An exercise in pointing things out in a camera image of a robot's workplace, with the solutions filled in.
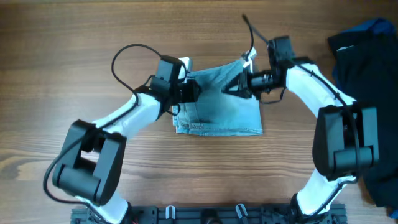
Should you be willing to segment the light blue denim shorts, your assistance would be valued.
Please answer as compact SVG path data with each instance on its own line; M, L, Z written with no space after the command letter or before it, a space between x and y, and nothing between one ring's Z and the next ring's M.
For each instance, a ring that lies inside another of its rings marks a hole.
M249 99L224 94L221 88L243 70L243 61L193 71L188 78L194 79L201 88L196 102L174 106L173 125L178 134L199 136L256 136L263 134L259 103Z

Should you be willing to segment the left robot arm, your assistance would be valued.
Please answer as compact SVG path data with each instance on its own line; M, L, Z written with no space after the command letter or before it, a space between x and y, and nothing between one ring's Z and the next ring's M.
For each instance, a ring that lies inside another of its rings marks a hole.
M126 104L92 123L75 121L44 182L75 197L89 222L134 223L131 204L117 190L127 141L164 113L172 114L171 107L197 100L200 88L188 79L191 66L188 57L162 55L149 84L136 88Z

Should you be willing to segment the dark blue garment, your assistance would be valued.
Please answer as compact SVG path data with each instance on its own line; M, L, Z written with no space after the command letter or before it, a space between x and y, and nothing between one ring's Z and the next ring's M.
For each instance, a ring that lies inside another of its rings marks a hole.
M387 19L366 21L328 38L336 60L333 78L341 89L394 82L397 31Z

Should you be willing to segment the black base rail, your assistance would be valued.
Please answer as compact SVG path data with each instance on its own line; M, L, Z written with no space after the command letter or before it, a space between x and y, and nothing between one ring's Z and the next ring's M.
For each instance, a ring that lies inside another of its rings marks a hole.
M138 224L285 224L326 223L347 224L345 205L333 204L329 212L313 218L300 217L287 204L265 204L247 207L243 204L228 207L131 207L123 223Z

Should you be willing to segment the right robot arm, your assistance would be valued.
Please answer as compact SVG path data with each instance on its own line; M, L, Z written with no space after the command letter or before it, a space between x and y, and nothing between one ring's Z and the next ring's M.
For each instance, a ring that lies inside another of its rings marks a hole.
M314 114L315 170L292 197L287 216L291 223L317 222L344 187L357 184L361 173L377 164L377 111L337 89L309 58L296 57L289 37L266 44L270 69L255 72L247 64L222 92L260 100L262 93L280 88L297 95Z

